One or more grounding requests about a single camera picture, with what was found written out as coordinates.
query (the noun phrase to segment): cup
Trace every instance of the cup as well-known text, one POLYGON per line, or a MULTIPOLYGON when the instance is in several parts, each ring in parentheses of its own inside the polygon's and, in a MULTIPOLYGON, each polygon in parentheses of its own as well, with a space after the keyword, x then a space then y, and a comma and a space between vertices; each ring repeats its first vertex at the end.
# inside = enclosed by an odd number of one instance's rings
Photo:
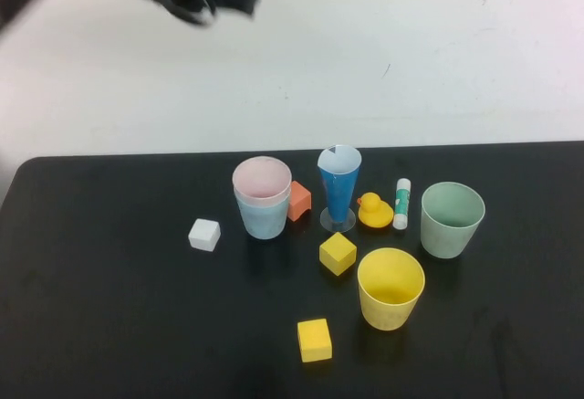
POLYGON ((470 187, 433 184, 422 195, 422 245, 434 257, 457 257, 484 217, 485 202, 470 187))
POLYGON ((240 163, 233 174, 235 199, 250 236, 272 239, 284 230, 292 173, 273 157, 253 157, 240 163))
POLYGON ((329 232, 346 232, 355 226, 355 214, 349 205, 360 166, 360 152, 348 145, 331 146, 318 157, 327 196, 327 208, 320 214, 320 224, 329 232))
POLYGON ((397 248, 379 248, 361 260, 357 281, 365 320, 380 331, 394 331, 410 317, 426 278, 413 256, 397 248))

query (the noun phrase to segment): glue stick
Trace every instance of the glue stick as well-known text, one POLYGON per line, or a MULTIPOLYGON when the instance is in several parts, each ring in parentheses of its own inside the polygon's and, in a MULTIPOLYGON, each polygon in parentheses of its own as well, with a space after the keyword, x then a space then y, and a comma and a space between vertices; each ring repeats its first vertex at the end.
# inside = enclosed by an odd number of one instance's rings
POLYGON ((412 182, 407 178, 398 180, 395 188, 395 216, 393 217, 393 227, 398 230, 405 230, 408 226, 408 206, 410 205, 410 191, 412 182))

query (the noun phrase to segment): blue cup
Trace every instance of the blue cup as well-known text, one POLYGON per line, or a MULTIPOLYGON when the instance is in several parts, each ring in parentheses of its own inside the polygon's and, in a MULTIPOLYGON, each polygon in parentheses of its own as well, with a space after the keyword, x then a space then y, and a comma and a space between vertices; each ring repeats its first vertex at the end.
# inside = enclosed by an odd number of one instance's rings
POLYGON ((284 231, 290 195, 276 205, 258 207, 249 205, 239 196, 237 205, 247 233, 256 239, 273 239, 284 231))
POLYGON ((335 145, 318 157, 318 168, 327 195, 327 208, 320 223, 330 232, 346 232, 356 221, 349 206, 359 176, 361 154, 348 145, 335 145))

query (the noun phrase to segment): rubber duck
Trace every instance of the rubber duck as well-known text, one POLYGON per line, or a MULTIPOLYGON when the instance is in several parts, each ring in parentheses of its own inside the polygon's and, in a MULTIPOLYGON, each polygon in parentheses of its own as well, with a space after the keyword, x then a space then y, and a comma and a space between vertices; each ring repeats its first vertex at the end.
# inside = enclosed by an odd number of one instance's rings
POLYGON ((393 209, 380 196, 367 192, 357 200, 359 209, 359 220, 365 226, 382 228, 388 226, 393 219, 393 209))

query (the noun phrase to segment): white wall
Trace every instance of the white wall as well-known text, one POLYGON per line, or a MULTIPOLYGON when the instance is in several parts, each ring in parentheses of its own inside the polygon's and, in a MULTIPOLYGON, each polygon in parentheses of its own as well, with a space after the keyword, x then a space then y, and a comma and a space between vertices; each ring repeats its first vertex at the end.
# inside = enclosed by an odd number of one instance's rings
POLYGON ((262 0, 210 30, 38 0, 0 37, 0 199, 42 154, 582 139, 583 43, 584 0, 262 0))

